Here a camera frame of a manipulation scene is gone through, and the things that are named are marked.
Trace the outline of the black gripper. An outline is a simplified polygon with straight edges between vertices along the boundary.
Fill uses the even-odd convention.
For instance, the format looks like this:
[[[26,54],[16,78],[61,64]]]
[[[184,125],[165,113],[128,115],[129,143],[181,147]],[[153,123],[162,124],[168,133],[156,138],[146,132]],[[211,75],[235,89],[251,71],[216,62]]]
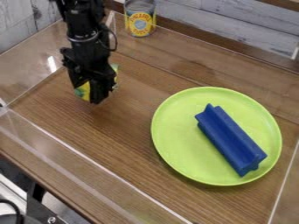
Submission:
[[[62,47],[60,54],[62,55],[62,65],[66,67],[69,73],[70,84],[74,89],[76,96],[88,96],[89,102],[100,104],[106,98],[110,91],[110,81],[108,79],[88,81],[72,69],[74,66],[94,68],[109,64],[108,58],[113,49],[106,46],[81,47]]]

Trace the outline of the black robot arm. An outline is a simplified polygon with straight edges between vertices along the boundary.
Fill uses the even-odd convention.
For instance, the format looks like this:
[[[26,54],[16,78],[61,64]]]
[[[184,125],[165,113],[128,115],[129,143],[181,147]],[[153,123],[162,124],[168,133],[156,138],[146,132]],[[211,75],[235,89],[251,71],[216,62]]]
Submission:
[[[68,69],[74,95],[84,101],[98,104],[117,84],[117,70],[108,63],[110,53],[109,36],[102,0],[54,0],[70,48],[62,47],[62,65]]]

